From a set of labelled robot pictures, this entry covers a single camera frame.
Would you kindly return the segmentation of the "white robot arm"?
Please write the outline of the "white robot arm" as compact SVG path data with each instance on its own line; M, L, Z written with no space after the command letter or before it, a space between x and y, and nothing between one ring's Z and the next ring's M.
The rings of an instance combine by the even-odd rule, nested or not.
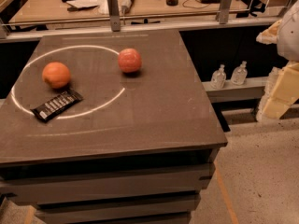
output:
M276 44L278 55L288 61L283 68L274 67L269 73L256 114L258 121L280 119L299 99L299 1L256 40Z

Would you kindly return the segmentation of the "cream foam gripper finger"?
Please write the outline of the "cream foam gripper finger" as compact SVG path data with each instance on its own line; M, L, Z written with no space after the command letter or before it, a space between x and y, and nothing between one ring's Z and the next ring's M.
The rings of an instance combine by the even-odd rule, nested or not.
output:
M278 28L281 22L282 20L278 20L259 33L256 37L256 41L265 45L276 44L278 40Z
M299 99L299 62L273 67L266 80L256 119L280 119Z

